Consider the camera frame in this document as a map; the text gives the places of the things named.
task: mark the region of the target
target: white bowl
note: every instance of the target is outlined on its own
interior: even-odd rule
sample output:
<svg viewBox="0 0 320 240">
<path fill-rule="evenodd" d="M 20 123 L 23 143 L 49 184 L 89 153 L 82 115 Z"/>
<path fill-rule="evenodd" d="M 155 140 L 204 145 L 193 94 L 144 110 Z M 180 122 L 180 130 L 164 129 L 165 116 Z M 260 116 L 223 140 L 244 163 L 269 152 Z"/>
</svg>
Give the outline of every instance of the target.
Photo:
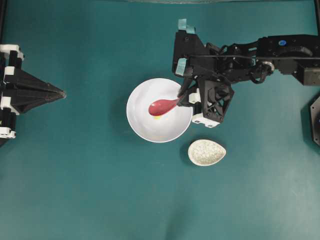
<svg viewBox="0 0 320 240">
<path fill-rule="evenodd" d="M 199 139 L 191 143 L 188 156 L 198 166 L 210 166 L 218 163 L 227 154 L 226 149 L 215 141 Z"/>
<path fill-rule="evenodd" d="M 133 131 L 141 138 L 166 143 L 180 137 L 189 127 L 192 107 L 176 106 L 160 118 L 150 115 L 150 104 L 156 100 L 177 99 L 180 85 L 170 79 L 154 78 L 138 85 L 126 104 L 126 117 Z"/>
</svg>

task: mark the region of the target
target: white speckled dish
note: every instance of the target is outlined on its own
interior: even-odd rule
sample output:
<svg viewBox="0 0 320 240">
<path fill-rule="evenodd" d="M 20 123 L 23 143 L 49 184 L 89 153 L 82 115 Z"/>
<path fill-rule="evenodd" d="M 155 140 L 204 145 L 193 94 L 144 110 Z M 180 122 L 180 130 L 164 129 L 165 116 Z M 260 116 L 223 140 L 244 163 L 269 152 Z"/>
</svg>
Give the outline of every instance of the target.
<svg viewBox="0 0 320 240">
<path fill-rule="evenodd" d="M 226 149 L 215 141 L 200 139 L 189 146 L 188 156 L 198 166 L 216 164 L 227 154 Z"/>
</svg>

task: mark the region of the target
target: white bracket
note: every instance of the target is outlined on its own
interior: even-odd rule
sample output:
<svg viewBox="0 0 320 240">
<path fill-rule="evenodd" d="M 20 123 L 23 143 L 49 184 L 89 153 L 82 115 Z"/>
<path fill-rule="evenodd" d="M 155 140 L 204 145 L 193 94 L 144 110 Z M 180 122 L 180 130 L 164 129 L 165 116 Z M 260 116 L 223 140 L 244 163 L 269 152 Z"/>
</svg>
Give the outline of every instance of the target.
<svg viewBox="0 0 320 240">
<path fill-rule="evenodd" d="M 0 44 L 0 52 L 4 53 L 4 57 L 6 59 L 10 56 L 10 51 L 16 51 L 18 53 L 18 58 L 22 61 L 25 60 L 25 55 L 22 51 L 20 51 L 19 45 L 15 44 Z"/>
<path fill-rule="evenodd" d="M 197 102 L 201 103 L 199 88 L 196 89 L 196 92 L 189 94 L 189 103 L 195 104 Z"/>
<path fill-rule="evenodd" d="M 203 113 L 199 113 L 192 116 L 192 122 L 195 124 L 204 124 L 207 128 L 214 128 L 220 124 L 220 122 L 205 118 Z"/>
<path fill-rule="evenodd" d="M 10 108 L 12 113 L 15 113 L 15 115 L 20 115 L 20 113 L 11 106 L 11 97 L 10 96 L 2 96 L 0 100 L 0 109 L 3 110 L 4 108 Z"/>
<path fill-rule="evenodd" d="M 0 139 L 15 139 L 16 132 L 9 127 L 0 127 Z"/>
<path fill-rule="evenodd" d="M 201 103 L 201 97 L 200 97 L 200 90 L 199 88 L 196 89 L 196 92 L 189 94 L 189 103 L 195 104 L 195 103 Z M 208 118 L 204 117 L 204 114 L 198 113 L 192 116 L 192 122 L 195 124 L 204 124 L 207 128 L 214 128 L 217 125 L 220 124 L 220 122 L 210 120 Z"/>
</svg>

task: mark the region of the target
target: cable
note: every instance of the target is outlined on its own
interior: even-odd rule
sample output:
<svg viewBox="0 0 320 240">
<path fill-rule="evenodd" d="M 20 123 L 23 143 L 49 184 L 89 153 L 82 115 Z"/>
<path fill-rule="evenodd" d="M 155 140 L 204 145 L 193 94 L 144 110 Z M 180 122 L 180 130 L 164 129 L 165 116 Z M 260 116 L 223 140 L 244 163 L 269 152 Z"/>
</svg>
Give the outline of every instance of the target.
<svg viewBox="0 0 320 240">
<path fill-rule="evenodd" d="M 244 56 L 244 55 L 190 55 L 191 58 L 242 58 L 256 60 L 320 60 L 320 57 L 303 56 Z"/>
</svg>

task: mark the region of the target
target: red spoon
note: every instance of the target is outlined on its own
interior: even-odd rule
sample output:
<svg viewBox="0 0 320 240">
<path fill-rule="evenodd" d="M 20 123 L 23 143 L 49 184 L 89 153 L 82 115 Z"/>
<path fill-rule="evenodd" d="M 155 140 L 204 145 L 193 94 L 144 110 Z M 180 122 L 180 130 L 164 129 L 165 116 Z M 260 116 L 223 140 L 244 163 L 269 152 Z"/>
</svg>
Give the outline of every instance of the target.
<svg viewBox="0 0 320 240">
<path fill-rule="evenodd" d="M 149 114 L 152 116 L 161 116 L 163 114 L 166 114 L 177 105 L 179 99 L 180 98 L 177 98 L 175 100 L 160 99 L 154 101 L 149 106 Z"/>
</svg>

